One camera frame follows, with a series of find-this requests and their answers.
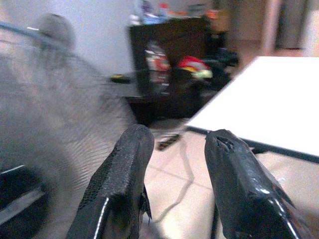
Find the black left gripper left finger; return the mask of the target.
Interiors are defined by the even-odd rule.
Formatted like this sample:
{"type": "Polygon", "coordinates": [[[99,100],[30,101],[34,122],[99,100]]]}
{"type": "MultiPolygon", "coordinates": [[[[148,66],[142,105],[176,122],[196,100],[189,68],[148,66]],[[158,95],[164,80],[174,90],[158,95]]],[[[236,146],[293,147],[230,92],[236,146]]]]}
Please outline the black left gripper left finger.
{"type": "Polygon", "coordinates": [[[139,238],[143,215],[152,216],[144,180],[154,142],[144,125],[124,131],[91,177],[68,239],[139,238]]]}

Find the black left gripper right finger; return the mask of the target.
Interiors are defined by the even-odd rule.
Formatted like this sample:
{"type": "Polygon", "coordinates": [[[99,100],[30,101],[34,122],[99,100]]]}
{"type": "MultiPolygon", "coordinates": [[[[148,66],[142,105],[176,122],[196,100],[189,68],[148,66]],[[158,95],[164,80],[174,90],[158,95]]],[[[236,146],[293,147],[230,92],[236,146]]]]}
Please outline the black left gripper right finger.
{"type": "Polygon", "coordinates": [[[206,136],[205,161],[227,239],[311,239],[302,213],[250,147],[220,129],[206,136]]]}

